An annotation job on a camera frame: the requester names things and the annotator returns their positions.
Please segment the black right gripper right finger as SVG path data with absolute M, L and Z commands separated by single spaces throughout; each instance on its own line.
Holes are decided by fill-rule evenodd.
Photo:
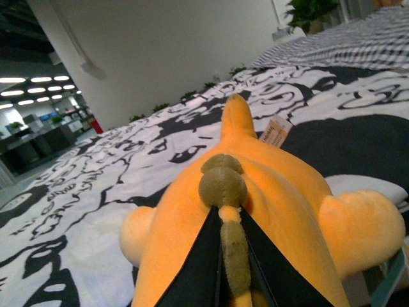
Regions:
M 286 259 L 246 210 L 240 213 L 251 269 L 269 306 L 331 306 Z

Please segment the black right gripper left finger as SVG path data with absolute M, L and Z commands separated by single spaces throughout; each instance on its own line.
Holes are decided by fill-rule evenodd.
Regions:
M 157 306 L 218 306 L 222 273 L 221 223 L 210 209 L 180 271 Z

